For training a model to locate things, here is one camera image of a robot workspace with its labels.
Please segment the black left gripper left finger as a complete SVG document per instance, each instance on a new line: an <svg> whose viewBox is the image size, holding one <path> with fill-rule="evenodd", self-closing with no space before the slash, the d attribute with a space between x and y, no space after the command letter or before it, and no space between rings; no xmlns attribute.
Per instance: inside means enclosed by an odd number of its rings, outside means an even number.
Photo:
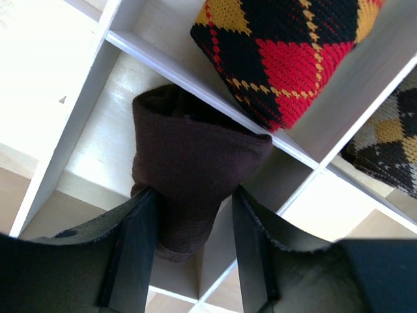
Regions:
<svg viewBox="0 0 417 313"><path fill-rule="evenodd" d="M1 236L2 312L143 312L157 245L158 194L47 238Z"/></svg>

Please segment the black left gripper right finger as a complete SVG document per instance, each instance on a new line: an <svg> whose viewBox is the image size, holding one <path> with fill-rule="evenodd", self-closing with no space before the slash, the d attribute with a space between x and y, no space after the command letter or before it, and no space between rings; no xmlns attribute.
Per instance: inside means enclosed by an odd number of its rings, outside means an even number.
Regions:
<svg viewBox="0 0 417 313"><path fill-rule="evenodd" d="M416 241L331 243L292 225L244 188L233 229L245 312L415 312Z"/></svg>

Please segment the dark brown striped sock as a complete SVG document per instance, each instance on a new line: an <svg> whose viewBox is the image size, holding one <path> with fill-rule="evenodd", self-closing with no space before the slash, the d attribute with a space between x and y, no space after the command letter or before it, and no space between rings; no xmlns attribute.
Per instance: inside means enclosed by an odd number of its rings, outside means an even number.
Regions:
<svg viewBox="0 0 417 313"><path fill-rule="evenodd" d="M269 156L272 139L174 84L136 96L132 113L131 192L161 194L156 255L182 263L206 243L221 203Z"/></svg>

